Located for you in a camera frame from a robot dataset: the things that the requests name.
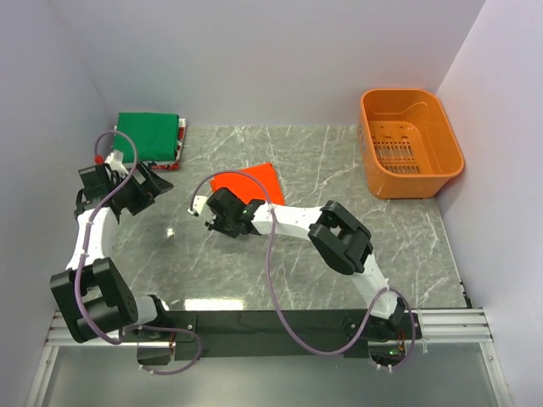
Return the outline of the orange t shirt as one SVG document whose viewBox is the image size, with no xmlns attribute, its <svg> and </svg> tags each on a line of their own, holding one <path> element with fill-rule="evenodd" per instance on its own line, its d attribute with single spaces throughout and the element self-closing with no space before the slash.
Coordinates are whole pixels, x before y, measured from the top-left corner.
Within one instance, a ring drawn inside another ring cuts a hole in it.
<svg viewBox="0 0 543 407">
<path fill-rule="evenodd" d="M 239 170 L 239 172 L 243 172 L 250 177 L 232 172 L 220 174 L 211 179 L 211 190 L 215 192 L 222 187 L 226 187 L 246 204 L 253 199 L 265 200 L 266 195 L 257 183 L 253 181 L 253 178 L 255 178 L 267 190 L 273 204 L 285 204 L 277 172 L 272 163 L 244 168 Z"/>
</svg>

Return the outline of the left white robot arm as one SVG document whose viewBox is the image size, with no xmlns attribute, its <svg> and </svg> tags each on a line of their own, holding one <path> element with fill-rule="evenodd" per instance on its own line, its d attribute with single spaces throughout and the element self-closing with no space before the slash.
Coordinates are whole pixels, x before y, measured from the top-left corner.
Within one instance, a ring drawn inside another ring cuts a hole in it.
<svg viewBox="0 0 543 407">
<path fill-rule="evenodd" d="M 143 163 L 137 164 L 136 171 L 143 176 L 142 182 L 134 177 L 127 180 L 109 164 L 96 164 L 79 171 L 83 188 L 76 195 L 76 247 L 66 270 L 52 276 L 49 283 L 64 322 L 78 343 L 98 337 L 76 300 L 77 293 L 83 298 L 94 288 L 99 295 L 90 300 L 83 298 L 81 303 L 102 332 L 139 325 L 143 335 L 158 341 L 170 329 L 159 299 L 153 294 L 135 298 L 111 259 L 121 212 L 126 209 L 136 215 L 173 188 Z"/>
</svg>

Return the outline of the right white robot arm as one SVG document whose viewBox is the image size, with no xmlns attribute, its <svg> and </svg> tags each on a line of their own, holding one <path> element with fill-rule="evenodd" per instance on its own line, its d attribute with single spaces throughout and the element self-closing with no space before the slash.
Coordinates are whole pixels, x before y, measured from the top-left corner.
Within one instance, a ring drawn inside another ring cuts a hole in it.
<svg viewBox="0 0 543 407">
<path fill-rule="evenodd" d="M 210 197 L 197 196 L 193 211 L 210 230 L 240 235 L 278 235 L 313 244 L 329 268 L 350 277 L 368 307 L 364 335 L 377 342 L 397 338 L 406 316 L 406 302 L 390 290 L 378 267 L 371 232 L 343 205 L 328 201 L 322 207 L 299 208 L 253 199 L 244 203 L 223 187 Z"/>
</svg>

